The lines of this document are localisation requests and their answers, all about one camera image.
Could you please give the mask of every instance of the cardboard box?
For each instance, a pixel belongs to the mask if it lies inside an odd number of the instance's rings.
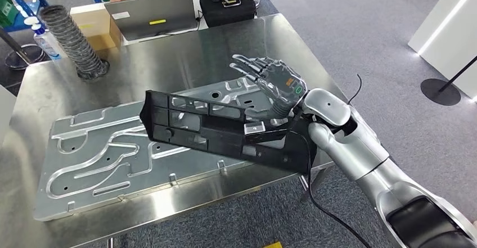
[[[95,51],[121,46],[123,36],[102,3],[73,7],[70,15]]]

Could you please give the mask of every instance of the gray corrugated hose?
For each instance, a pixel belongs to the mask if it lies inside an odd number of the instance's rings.
[[[64,6],[48,6],[41,10],[40,16],[75,63],[80,78],[92,80],[107,73],[109,64],[101,61]]]

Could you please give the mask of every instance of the aluminum plate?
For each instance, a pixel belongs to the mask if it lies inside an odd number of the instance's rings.
[[[270,100],[245,78],[176,94],[267,110]],[[34,218],[47,221],[250,165],[151,142],[139,119],[143,101],[53,123]]]

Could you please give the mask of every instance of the white pillar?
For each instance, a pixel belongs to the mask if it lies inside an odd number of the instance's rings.
[[[477,56],[477,0],[439,0],[409,46],[447,79]],[[454,85],[477,97],[477,62]]]

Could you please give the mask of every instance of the led light strip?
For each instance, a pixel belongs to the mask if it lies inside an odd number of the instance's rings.
[[[434,41],[434,39],[439,35],[439,33],[444,29],[444,27],[449,23],[449,21],[456,15],[456,13],[462,8],[462,6],[467,2],[467,0],[460,0],[456,6],[452,9],[452,11],[447,15],[442,21],[442,23],[437,27],[437,29],[432,33],[431,37],[426,41],[426,43],[421,47],[421,49],[417,52],[418,55],[422,55],[424,51],[428,48],[428,46]]]

